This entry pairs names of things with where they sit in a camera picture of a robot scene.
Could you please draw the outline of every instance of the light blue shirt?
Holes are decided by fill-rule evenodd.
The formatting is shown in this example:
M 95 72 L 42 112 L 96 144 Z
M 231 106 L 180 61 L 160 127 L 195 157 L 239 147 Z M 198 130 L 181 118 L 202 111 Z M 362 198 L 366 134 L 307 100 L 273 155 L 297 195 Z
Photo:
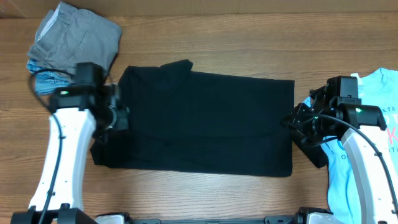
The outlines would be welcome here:
M 387 123 L 388 145 L 392 162 L 398 171 L 398 72 L 379 68 L 361 79 L 358 86 L 363 105 L 380 107 Z M 310 98 L 304 103 L 310 104 Z M 361 205 L 351 163 L 340 141 L 321 145 L 329 158 L 328 204 L 343 223 L 361 223 Z

